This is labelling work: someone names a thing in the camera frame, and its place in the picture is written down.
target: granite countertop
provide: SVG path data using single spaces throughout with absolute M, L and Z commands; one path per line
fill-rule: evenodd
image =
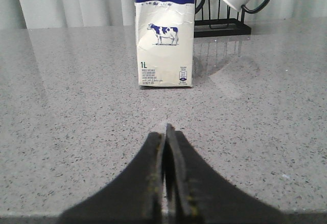
M 168 122 L 250 195 L 326 213 L 327 18 L 251 26 L 195 39 L 188 89 L 138 86 L 133 27 L 0 31 L 0 222 L 54 221 Z

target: metal rack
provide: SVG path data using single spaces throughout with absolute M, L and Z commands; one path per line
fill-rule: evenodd
M 213 5 L 217 4 L 218 11 L 214 15 Z M 241 14 L 237 12 L 236 17 L 232 18 L 231 11 L 234 10 L 224 4 L 221 0 L 218 0 L 218 2 L 217 0 L 206 0 L 204 7 L 196 15 L 201 17 L 200 20 L 195 20 L 195 38 L 251 34 L 251 28 L 244 24 L 245 11 L 242 10 Z M 226 18 L 221 16 L 224 11 L 223 8 L 226 10 Z

